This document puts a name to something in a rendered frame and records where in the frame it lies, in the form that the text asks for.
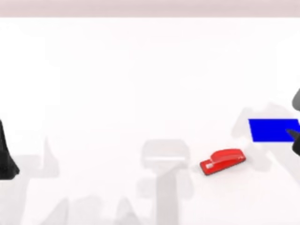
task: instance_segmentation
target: black object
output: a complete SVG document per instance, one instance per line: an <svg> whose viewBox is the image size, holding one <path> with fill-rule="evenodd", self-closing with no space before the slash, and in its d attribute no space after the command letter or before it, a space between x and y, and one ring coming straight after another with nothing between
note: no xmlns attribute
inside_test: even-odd
<svg viewBox="0 0 300 225"><path fill-rule="evenodd" d="M292 145L292 150L300 156L300 133L294 130L286 130L289 135L294 139L294 143Z"/></svg>
<svg viewBox="0 0 300 225"><path fill-rule="evenodd" d="M2 121L0 120L0 180L12 180L19 173L20 169L9 154Z"/></svg>

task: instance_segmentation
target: white background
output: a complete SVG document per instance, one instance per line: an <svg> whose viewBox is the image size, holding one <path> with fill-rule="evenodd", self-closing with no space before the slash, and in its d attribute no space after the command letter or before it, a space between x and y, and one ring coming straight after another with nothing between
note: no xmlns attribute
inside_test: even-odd
<svg viewBox="0 0 300 225"><path fill-rule="evenodd" d="M244 107L274 102L294 112L299 31L296 19L1 19L8 147L42 154L47 136L61 171L30 183L24 224L43 220L63 197L89 194L103 200L103 217L114 218L123 196L149 217L153 202L136 186L152 175L140 161L151 138L190 148L194 195L183 202L182 224L300 222L300 187L276 162L230 178L193 169L239 145L231 129Z"/></svg>

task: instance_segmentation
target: white surface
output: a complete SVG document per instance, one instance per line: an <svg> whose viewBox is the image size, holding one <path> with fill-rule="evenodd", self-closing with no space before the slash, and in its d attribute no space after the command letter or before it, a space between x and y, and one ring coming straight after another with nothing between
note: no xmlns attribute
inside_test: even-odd
<svg viewBox="0 0 300 225"><path fill-rule="evenodd" d="M123 196L150 217L153 201L137 183L153 176L141 164L151 138L190 148L194 195L181 201L181 224L299 222L300 186L272 154L268 172L194 169L215 150L247 144L231 137L244 107L275 102L299 117L299 28L296 19L1 19L9 149L41 154L47 135L61 168L30 183L24 224L65 196L89 194L103 200L104 218L114 219Z"/></svg>

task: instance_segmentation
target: blue rectangle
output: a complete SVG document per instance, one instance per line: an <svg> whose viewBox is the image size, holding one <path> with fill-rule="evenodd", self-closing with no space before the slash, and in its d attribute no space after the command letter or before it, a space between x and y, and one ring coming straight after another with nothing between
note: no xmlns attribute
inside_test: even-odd
<svg viewBox="0 0 300 225"><path fill-rule="evenodd" d="M253 142L293 142L287 129L300 132L297 119L248 119Z"/></svg>

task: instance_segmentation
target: red object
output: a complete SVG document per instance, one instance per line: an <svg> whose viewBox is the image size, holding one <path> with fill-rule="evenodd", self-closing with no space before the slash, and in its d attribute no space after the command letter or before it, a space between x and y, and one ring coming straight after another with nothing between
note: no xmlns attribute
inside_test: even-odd
<svg viewBox="0 0 300 225"><path fill-rule="evenodd" d="M215 151L210 159L200 163L200 167L205 175L211 175L245 160L246 157L240 149L225 149Z"/></svg>

